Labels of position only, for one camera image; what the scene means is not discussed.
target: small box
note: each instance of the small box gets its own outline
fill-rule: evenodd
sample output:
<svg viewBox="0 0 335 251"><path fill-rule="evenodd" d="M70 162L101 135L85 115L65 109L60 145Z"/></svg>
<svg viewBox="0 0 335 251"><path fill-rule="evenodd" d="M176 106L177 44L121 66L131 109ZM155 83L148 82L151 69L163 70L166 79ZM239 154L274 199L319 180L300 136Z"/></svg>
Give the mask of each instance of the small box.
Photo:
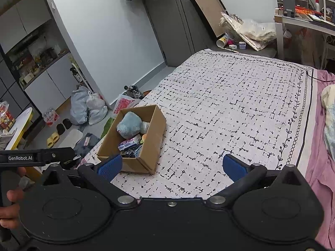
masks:
<svg viewBox="0 0 335 251"><path fill-rule="evenodd" d="M247 46L247 44L246 44L244 41L240 41L240 42L238 43L238 45L240 46L240 49L241 49L241 50L245 50L245 48L246 48L246 46Z"/></svg>
<svg viewBox="0 0 335 251"><path fill-rule="evenodd" d="M121 171L153 175L160 158L160 147L166 128L166 119L157 105L121 109L98 151L98 159L104 161L110 156L120 154L118 146L125 139L117 132L116 127L129 111L138 115L142 121L150 122L150 126L140 155L137 158L122 158Z"/></svg>

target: finger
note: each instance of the finger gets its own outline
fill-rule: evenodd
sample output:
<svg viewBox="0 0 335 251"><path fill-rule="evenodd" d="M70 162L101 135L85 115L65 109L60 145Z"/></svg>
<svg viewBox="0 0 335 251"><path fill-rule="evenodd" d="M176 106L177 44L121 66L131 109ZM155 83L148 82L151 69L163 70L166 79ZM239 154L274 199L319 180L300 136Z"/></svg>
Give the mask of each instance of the finger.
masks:
<svg viewBox="0 0 335 251"><path fill-rule="evenodd" d="M19 204L14 204L8 207L0 207L0 218L12 219L19 216L20 206Z"/></svg>
<svg viewBox="0 0 335 251"><path fill-rule="evenodd" d="M25 176L26 173L27 173L26 168L24 168L24 167L18 167L17 173L19 174L20 177Z"/></svg>
<svg viewBox="0 0 335 251"><path fill-rule="evenodd" d="M24 191L21 189L9 190L7 192L7 198L11 202L19 202L24 197Z"/></svg>
<svg viewBox="0 0 335 251"><path fill-rule="evenodd" d="M19 226L19 221L18 219L1 219L0 220L0 225L3 228L9 228L9 229L14 229Z"/></svg>

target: bed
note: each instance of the bed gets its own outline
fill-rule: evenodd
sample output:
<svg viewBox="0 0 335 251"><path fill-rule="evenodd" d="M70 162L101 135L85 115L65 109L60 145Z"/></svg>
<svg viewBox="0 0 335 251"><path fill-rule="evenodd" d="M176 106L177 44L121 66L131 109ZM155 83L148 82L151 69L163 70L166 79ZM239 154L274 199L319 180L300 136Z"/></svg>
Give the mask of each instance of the bed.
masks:
<svg viewBox="0 0 335 251"><path fill-rule="evenodd" d="M318 183L331 165L322 147L325 116L318 99L326 85L309 76L331 79L325 71L272 58L209 49L194 54L139 104L157 104L166 117L156 173L121 173L112 183L137 199L207 199L232 184L222 169L227 153L268 169L295 164L330 215L317 238L330 247L332 192L322 190L320 198ZM99 162L102 141L87 162Z"/></svg>

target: slipper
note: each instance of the slipper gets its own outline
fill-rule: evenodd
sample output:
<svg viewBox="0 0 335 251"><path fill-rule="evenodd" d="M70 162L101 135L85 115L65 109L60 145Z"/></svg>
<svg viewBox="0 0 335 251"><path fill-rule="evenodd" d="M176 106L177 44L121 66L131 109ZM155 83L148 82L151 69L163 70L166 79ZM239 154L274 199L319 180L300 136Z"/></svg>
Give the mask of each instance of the slipper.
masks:
<svg viewBox="0 0 335 251"><path fill-rule="evenodd" d="M63 125L65 125L66 129L69 129L72 126L72 123L70 122L69 119L64 119Z"/></svg>
<svg viewBox="0 0 335 251"><path fill-rule="evenodd" d="M58 133L59 135L61 135L61 134L63 134L63 133L65 132L65 127L64 127L61 123L59 123L59 124L56 126L56 129L57 129L57 133Z"/></svg>

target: metal screw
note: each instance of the metal screw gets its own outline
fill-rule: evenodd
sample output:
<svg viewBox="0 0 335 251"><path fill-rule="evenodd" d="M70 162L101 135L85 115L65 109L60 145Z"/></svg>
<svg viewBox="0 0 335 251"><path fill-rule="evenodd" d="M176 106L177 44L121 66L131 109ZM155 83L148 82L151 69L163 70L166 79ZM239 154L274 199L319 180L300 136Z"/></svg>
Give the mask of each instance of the metal screw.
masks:
<svg viewBox="0 0 335 251"><path fill-rule="evenodd" d="M173 201L168 202L168 206L176 206L176 205L177 205L177 202L173 202Z"/></svg>
<svg viewBox="0 0 335 251"><path fill-rule="evenodd" d="M118 198L119 203L127 205L134 201L134 198L130 195L123 195Z"/></svg>
<svg viewBox="0 0 335 251"><path fill-rule="evenodd" d="M223 204L224 202L226 202L226 198L224 198L223 196L220 196L220 195L214 195L209 199L209 201L212 204L220 205L220 204Z"/></svg>

